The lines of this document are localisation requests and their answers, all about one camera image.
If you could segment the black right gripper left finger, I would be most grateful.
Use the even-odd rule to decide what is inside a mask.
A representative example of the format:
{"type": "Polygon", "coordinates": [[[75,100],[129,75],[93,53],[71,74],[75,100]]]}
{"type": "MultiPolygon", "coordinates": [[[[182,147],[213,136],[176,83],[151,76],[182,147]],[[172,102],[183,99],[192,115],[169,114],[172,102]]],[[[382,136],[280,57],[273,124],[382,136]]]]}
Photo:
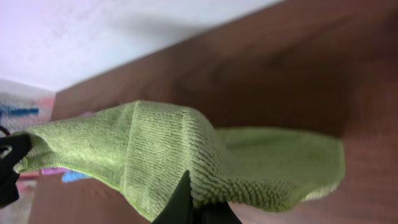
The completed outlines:
{"type": "Polygon", "coordinates": [[[189,174],[188,170],[183,173],[169,202],[152,224],[193,223],[193,202],[189,174]]]}

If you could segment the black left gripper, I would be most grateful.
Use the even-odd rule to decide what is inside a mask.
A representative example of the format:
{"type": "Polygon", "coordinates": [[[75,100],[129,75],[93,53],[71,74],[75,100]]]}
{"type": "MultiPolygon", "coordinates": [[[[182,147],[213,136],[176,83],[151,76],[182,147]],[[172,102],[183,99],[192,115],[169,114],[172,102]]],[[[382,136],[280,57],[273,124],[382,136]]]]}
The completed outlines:
{"type": "Polygon", "coordinates": [[[9,151],[1,157],[1,208],[4,208],[19,199],[19,191],[16,185],[20,177],[14,170],[14,166],[21,161],[32,149],[30,137],[26,134],[11,136],[10,132],[1,126],[1,153],[9,151]]]}

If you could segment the green microfiber cloth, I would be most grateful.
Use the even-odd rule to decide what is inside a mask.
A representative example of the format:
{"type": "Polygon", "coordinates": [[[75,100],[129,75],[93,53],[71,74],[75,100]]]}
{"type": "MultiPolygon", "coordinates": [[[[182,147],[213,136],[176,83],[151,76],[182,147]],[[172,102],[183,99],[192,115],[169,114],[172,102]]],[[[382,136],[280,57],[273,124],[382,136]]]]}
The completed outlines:
{"type": "Polygon", "coordinates": [[[62,167],[94,177],[154,220],[189,172],[196,207],[235,202],[267,212],[335,190],[343,143],[280,128],[215,129],[199,111],[135,101],[26,129],[31,151],[17,172],[62,167]]]}

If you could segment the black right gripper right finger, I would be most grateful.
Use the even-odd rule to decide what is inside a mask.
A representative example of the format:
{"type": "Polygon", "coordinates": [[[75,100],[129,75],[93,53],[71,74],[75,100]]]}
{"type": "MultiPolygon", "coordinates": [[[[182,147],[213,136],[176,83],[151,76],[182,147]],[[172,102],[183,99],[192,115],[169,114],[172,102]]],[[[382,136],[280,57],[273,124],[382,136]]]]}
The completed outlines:
{"type": "Polygon", "coordinates": [[[242,224],[242,222],[227,202],[217,202],[196,208],[194,224],[242,224]]]}

